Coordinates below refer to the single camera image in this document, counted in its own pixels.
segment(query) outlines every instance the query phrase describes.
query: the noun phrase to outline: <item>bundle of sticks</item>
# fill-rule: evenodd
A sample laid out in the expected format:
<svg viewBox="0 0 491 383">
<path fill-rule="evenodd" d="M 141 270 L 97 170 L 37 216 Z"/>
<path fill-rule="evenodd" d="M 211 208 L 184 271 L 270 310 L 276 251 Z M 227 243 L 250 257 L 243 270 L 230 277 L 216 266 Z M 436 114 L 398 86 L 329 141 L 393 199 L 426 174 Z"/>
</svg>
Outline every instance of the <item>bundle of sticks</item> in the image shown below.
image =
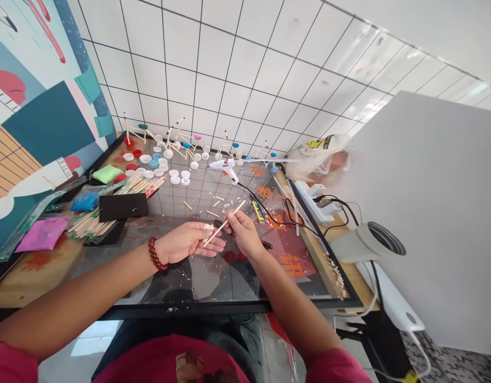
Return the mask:
<svg viewBox="0 0 491 383">
<path fill-rule="evenodd" d="M 116 194 L 134 194 L 146 193 L 146 198 L 149 198 L 156 190 L 165 183 L 165 178 L 146 180 L 136 172 L 131 176 L 127 183 L 122 186 Z M 94 242 L 102 235 L 106 234 L 116 221 L 100 222 L 99 209 L 96 208 L 90 212 L 84 212 L 73 218 L 72 227 L 68 233 L 73 239 L 87 237 L 87 241 Z"/>
</svg>

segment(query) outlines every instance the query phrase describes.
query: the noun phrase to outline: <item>table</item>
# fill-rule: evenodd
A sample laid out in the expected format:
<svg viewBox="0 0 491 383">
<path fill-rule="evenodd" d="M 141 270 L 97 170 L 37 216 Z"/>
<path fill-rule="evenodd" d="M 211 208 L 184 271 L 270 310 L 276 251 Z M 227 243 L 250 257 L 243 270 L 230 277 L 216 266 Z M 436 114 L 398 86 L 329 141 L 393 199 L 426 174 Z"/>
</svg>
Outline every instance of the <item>table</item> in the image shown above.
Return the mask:
<svg viewBox="0 0 491 383">
<path fill-rule="evenodd" d="M 154 145 L 155 141 L 147 140 L 146 144 L 137 142 L 134 148 L 127 148 L 121 142 L 102 166 L 112 164 L 124 170 L 127 165 L 122 158 L 124 153 L 139 148 L 152 155 Z M 301 235 L 297 236 L 293 226 L 275 224 L 268 217 L 259 223 L 249 192 L 231 185 L 230 178 L 221 171 L 207 168 L 212 161 L 213 154 L 209 160 L 199 162 L 199 169 L 191 170 L 188 187 L 166 182 L 148 200 L 150 214 L 129 219 L 115 245 L 86 247 L 82 241 L 64 236 L 53 251 L 26 254 L 0 281 L 0 320 L 62 280 L 108 262 L 146 242 L 150 236 L 162 236 L 188 220 L 212 223 L 215 217 L 207 211 L 222 218 L 223 209 L 233 209 L 244 199 L 247 202 L 242 210 L 253 218 L 261 238 L 273 245 L 270 253 L 318 307 L 360 310 L 364 306 L 361 300 L 366 304 L 371 300 L 371 291 L 355 266 L 339 265 L 331 251 L 329 254 L 328 246 L 310 231 L 301 228 Z M 189 170 L 189 162 L 175 152 L 169 160 L 169 169 Z M 293 197 L 282 172 L 274 176 L 261 162 L 246 163 L 241 168 L 235 166 L 235 170 L 240 182 L 258 194 L 276 221 L 288 221 L 284 198 L 293 200 Z M 219 201 L 215 197 L 224 201 L 214 207 Z M 299 205 L 298 210 L 310 224 L 312 218 L 304 213 L 303 206 Z M 331 230 L 331 235 L 344 232 Z M 232 238 L 227 235 L 224 238 L 227 245 L 217 257 L 193 255 L 171 265 L 166 273 L 157 273 L 137 286 L 101 319 L 270 311 L 268 299 L 248 260 L 240 254 Z"/>
</svg>

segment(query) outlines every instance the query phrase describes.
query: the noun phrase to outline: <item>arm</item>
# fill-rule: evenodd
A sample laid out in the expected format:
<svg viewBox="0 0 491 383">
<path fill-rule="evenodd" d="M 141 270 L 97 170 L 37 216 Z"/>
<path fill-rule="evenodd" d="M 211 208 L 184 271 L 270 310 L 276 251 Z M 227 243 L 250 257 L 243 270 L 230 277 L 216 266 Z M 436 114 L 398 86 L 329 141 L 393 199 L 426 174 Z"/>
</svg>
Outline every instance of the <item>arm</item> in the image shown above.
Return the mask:
<svg viewBox="0 0 491 383">
<path fill-rule="evenodd" d="M 163 264 L 190 254 L 216 256 L 225 242 L 215 237 L 202 248 L 201 239 L 212 231 L 201 222 L 187 222 L 155 243 Z M 158 270 L 148 243 L 71 279 L 31 302 L 0 323 L 0 342 L 21 349 L 42 361 L 62 349 L 115 302 Z"/>
<path fill-rule="evenodd" d="M 281 265 L 261 244 L 252 220 L 242 211 L 227 214 L 240 250 L 248 257 L 265 289 L 279 323 L 309 365 L 323 352 L 343 348 L 341 340 L 309 298 L 286 275 Z"/>
</svg>

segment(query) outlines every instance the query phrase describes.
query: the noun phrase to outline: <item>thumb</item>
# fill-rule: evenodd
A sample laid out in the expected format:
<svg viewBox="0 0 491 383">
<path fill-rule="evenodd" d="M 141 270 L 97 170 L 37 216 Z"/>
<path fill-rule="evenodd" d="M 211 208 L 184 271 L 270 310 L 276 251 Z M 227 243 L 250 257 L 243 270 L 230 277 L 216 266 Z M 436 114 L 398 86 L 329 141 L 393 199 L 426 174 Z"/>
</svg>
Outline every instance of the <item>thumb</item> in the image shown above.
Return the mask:
<svg viewBox="0 0 491 383">
<path fill-rule="evenodd" d="M 213 234 L 211 229 L 190 229 L 192 240 L 209 238 Z"/>
<path fill-rule="evenodd" d="M 240 223 L 240 221 L 238 221 L 238 219 L 233 214 L 233 212 L 229 212 L 226 215 L 226 218 L 227 218 L 228 223 L 231 225 L 231 227 L 233 228 L 233 231 L 235 233 L 240 232 L 241 230 L 243 230 L 244 227 L 242 226 L 242 224 Z"/>
</svg>

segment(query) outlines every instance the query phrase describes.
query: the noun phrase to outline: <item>pink plastic bag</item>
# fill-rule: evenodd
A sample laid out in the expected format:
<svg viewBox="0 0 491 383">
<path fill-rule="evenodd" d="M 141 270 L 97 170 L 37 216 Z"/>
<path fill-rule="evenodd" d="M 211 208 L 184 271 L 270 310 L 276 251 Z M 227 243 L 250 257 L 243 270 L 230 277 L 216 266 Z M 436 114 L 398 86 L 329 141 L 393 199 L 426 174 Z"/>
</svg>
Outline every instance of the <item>pink plastic bag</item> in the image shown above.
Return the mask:
<svg viewBox="0 0 491 383">
<path fill-rule="evenodd" d="M 63 217 L 37 221 L 24 236 L 15 253 L 36 250 L 52 250 L 63 234 L 68 222 Z"/>
</svg>

